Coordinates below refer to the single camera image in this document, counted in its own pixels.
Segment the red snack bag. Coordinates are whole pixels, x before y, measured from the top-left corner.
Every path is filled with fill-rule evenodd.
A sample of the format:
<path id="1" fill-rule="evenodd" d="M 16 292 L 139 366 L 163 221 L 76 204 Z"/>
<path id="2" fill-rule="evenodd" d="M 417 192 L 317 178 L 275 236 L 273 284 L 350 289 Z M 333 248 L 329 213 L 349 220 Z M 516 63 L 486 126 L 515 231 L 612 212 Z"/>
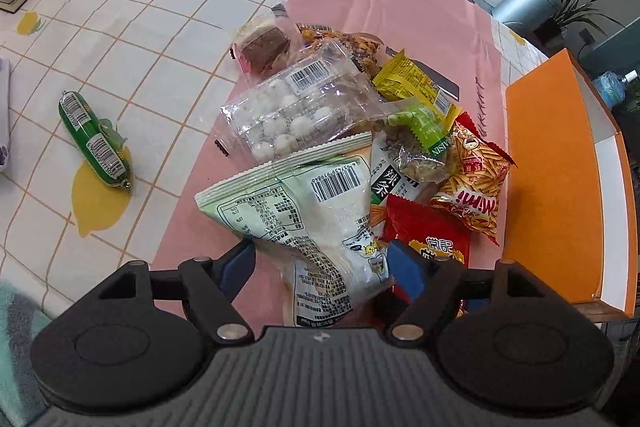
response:
<path id="1" fill-rule="evenodd" d="M 387 244 L 388 271 L 394 279 L 392 293 L 403 303 L 412 303 L 422 293 L 424 283 L 416 265 L 395 242 L 425 259 L 457 260 L 465 268 L 469 266 L 471 231 L 446 210 L 390 195 L 382 239 Z"/>

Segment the white pretzel stick box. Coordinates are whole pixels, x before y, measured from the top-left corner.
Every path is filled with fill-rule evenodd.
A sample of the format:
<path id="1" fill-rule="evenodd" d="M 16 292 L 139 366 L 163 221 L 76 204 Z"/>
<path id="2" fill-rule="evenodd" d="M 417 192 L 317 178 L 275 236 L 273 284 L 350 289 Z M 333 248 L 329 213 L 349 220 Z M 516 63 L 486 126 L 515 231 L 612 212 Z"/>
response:
<path id="1" fill-rule="evenodd" d="M 400 172 L 394 155 L 395 149 L 387 142 L 386 133 L 377 133 L 371 146 L 370 225 L 379 239 L 383 235 L 388 196 L 396 195 L 415 202 L 426 190 L 425 183 L 418 183 Z"/>

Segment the Mimi shrimp stick bag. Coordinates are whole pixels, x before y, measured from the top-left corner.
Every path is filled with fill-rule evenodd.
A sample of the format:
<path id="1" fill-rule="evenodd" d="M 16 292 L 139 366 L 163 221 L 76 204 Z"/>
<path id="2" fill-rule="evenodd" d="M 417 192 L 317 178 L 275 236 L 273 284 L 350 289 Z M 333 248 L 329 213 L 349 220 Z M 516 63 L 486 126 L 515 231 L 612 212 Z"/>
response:
<path id="1" fill-rule="evenodd" d="M 499 199 L 515 161 L 494 142 L 485 140 L 468 113 L 451 128 L 456 167 L 430 204 L 459 219 L 470 231 L 498 244 Z"/>

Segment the white green snack bag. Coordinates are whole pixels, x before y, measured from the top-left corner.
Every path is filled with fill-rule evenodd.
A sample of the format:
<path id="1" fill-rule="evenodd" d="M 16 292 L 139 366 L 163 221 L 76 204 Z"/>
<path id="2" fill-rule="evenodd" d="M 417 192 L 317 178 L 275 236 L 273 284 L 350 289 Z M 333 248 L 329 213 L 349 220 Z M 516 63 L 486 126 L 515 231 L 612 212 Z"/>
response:
<path id="1" fill-rule="evenodd" d="M 259 239 L 291 295 L 288 324 L 329 327 L 390 286 L 371 229 L 371 133 L 317 145 L 196 194 L 198 209 Z"/>

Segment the green nut packet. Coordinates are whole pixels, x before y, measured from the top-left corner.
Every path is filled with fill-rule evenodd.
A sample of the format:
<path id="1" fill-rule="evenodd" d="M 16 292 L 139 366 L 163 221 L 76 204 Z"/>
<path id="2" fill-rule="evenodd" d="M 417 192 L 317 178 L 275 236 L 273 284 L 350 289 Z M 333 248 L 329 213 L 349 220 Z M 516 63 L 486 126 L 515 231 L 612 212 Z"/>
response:
<path id="1" fill-rule="evenodd" d="M 441 184 L 454 172 L 450 131 L 433 109 L 409 104 L 386 117 L 385 133 L 390 158 L 412 181 Z"/>

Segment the green sausage stick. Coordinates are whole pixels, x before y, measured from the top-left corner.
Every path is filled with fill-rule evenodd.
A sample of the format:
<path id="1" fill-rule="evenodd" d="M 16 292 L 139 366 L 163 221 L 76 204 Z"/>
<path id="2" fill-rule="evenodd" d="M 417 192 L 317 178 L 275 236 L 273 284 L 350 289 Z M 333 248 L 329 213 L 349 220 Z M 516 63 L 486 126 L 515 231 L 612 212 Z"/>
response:
<path id="1" fill-rule="evenodd" d="M 125 154 L 125 139 L 108 119 L 99 119 L 77 91 L 64 91 L 58 115 L 79 152 L 98 178 L 111 188 L 130 192 L 132 169 Z"/>

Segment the yellow snack packet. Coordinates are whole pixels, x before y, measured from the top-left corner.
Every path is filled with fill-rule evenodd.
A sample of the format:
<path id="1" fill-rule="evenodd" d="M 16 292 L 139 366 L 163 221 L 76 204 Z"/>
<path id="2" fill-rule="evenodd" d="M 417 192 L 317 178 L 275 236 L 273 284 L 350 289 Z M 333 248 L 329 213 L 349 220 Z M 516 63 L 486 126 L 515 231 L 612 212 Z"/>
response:
<path id="1" fill-rule="evenodd" d="M 460 108 L 449 100 L 444 89 L 406 57 L 404 50 L 397 52 L 382 67 L 373 79 L 373 86 L 390 101 L 415 98 L 435 113 L 446 131 L 460 114 Z"/>

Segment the clear pack of white balls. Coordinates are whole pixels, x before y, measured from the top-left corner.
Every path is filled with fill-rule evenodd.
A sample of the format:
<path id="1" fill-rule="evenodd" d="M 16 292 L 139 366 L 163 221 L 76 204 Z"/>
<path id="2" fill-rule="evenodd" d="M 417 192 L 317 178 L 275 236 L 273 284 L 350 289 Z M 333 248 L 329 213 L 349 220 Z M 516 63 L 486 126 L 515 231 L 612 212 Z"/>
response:
<path id="1" fill-rule="evenodd" d="M 386 109 L 341 43 L 329 40 L 222 106 L 215 144 L 259 165 L 344 138 Z"/>

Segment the mixed nut brittle pack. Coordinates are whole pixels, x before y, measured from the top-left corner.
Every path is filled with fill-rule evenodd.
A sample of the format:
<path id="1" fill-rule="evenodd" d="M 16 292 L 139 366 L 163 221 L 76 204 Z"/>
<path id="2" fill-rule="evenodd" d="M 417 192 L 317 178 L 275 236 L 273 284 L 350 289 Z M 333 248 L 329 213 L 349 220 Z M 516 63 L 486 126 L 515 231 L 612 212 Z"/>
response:
<path id="1" fill-rule="evenodd" d="M 297 24 L 306 49 L 315 49 L 323 41 L 341 43 L 355 66 L 373 80 L 386 62 L 382 39 L 366 32 L 343 32 L 329 26 Z"/>

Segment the brown cake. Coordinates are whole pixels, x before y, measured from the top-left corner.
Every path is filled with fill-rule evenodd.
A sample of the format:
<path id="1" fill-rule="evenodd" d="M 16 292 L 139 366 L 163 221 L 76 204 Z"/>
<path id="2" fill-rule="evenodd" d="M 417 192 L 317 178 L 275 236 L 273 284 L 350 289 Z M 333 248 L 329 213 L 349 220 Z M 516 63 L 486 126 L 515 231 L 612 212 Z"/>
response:
<path id="1" fill-rule="evenodd" d="M 262 81 L 293 64 L 302 47 L 296 23 L 277 4 L 239 29 L 230 55 L 246 77 Z"/>

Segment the orange cardboard box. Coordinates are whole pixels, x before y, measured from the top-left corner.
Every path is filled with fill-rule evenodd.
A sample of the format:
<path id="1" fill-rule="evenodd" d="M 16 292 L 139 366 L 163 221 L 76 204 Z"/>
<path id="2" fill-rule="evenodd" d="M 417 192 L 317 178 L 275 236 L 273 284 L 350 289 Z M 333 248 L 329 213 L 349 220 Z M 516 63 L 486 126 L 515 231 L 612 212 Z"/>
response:
<path id="1" fill-rule="evenodd" d="M 638 225 L 625 142 L 568 52 L 506 88 L 503 256 L 595 322 L 634 315 Z"/>

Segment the lemon pattern tablecloth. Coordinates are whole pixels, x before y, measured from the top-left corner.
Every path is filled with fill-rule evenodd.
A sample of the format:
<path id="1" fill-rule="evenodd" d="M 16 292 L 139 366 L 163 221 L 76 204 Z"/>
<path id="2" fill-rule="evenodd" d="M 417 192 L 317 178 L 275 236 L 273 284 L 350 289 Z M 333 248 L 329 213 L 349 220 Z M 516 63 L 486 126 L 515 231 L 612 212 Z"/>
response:
<path id="1" fill-rule="evenodd" d="M 131 260 L 175 268 L 217 257 L 234 236 L 195 207 L 221 173 L 212 130 L 239 91 L 226 57 L 233 31 L 272 2 L 305 23 L 364 30 L 393 49 L 466 83 L 474 65 L 502 93 L 544 56 L 464 0 L 420 0 L 402 22 L 364 20 L 360 0 L 30 0 L 1 19 L 12 66 L 11 148 L 1 176 L 1 280 L 56 317 Z M 99 188 L 58 117 L 58 98 L 79 91 L 125 137 L 134 188 L 117 219 L 75 210 L 75 187 Z M 195 173 L 203 170 L 204 181 Z"/>

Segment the blue water jug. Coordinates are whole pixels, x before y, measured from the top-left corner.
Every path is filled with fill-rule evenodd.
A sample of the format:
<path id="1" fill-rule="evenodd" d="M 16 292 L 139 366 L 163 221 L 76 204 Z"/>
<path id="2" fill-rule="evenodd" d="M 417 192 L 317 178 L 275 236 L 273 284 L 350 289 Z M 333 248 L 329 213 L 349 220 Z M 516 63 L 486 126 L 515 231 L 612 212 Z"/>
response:
<path id="1" fill-rule="evenodd" d="M 625 101 L 628 86 L 637 79 L 638 72 L 635 69 L 623 76 L 616 72 L 604 72 L 593 80 L 593 87 L 596 88 L 605 106 L 612 109 Z"/>

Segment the silver trash can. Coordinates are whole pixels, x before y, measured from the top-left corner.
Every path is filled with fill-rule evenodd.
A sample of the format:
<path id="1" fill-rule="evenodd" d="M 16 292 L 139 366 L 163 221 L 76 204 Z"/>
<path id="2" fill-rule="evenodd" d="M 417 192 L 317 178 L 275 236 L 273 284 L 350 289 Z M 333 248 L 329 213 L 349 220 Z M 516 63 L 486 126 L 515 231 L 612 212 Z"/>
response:
<path id="1" fill-rule="evenodd" d="M 533 32 L 561 9 L 560 0 L 502 0 L 491 16 L 520 36 Z"/>

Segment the potted green plant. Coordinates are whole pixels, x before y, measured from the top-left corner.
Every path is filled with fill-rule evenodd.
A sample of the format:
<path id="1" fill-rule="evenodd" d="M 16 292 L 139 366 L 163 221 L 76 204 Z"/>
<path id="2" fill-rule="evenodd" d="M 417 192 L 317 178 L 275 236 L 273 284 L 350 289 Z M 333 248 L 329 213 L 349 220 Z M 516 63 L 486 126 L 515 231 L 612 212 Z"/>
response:
<path id="1" fill-rule="evenodd" d="M 548 46 L 549 43 L 561 38 L 563 30 L 573 24 L 587 25 L 605 36 L 606 32 L 596 22 L 597 17 L 608 20 L 619 28 L 623 28 L 624 25 L 619 20 L 605 14 L 605 12 L 599 8 L 599 4 L 603 1 L 605 0 L 559 0 L 559 6 L 541 26 L 541 42 L 545 46 Z"/>

